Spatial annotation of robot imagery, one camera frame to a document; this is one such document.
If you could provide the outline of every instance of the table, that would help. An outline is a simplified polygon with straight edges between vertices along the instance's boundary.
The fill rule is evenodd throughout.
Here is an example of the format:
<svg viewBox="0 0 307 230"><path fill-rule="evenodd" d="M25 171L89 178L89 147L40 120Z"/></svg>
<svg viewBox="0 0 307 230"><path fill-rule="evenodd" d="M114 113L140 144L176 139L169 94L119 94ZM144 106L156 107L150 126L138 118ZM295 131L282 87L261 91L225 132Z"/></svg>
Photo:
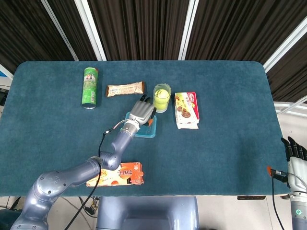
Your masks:
<svg viewBox="0 0 307 230"><path fill-rule="evenodd" d="M83 70L99 69L94 110L81 107ZM155 138L134 138L122 162L140 161L142 185L99 187L96 196L268 195L266 166L286 170L282 136L260 63L246 61L25 62L0 120L0 196L24 196L39 175L97 155L102 133L125 117L140 94L106 98L110 84L145 81L148 94L168 83L195 91L198 130L177 129L174 99L157 114ZM107 136L104 150L116 131ZM277 194L287 187L277 182ZM87 196L80 185L64 196Z"/></svg>

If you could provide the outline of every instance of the green chip can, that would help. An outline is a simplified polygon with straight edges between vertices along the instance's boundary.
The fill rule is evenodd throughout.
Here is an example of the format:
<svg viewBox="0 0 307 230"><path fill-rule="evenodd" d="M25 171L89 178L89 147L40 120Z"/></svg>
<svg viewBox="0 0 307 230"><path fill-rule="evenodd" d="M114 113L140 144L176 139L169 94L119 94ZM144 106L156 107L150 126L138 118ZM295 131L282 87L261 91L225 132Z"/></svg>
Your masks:
<svg viewBox="0 0 307 230"><path fill-rule="evenodd" d="M84 70L82 106L86 109L96 107L98 70L88 67Z"/></svg>

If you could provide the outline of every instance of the floor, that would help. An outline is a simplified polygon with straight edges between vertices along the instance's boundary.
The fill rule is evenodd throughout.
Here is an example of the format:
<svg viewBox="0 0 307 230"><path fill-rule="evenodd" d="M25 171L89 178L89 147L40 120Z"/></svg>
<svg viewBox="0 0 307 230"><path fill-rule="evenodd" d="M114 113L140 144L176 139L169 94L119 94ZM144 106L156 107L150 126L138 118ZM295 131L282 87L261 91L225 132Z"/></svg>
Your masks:
<svg viewBox="0 0 307 230"><path fill-rule="evenodd" d="M293 115L278 116L284 137L291 136L300 145L307 147L307 119ZM10 197L10 207L15 197ZM0 205L6 205L8 197L0 197ZM280 230L276 218L272 196L264 200L238 201L236 196L198 196L201 230ZM275 197L276 208L285 230L292 229L290 201ZM57 200L48 216L49 230L64 229L76 208L81 205L77 197L61 197ZM96 219L83 211L72 224L71 229L95 229Z"/></svg>

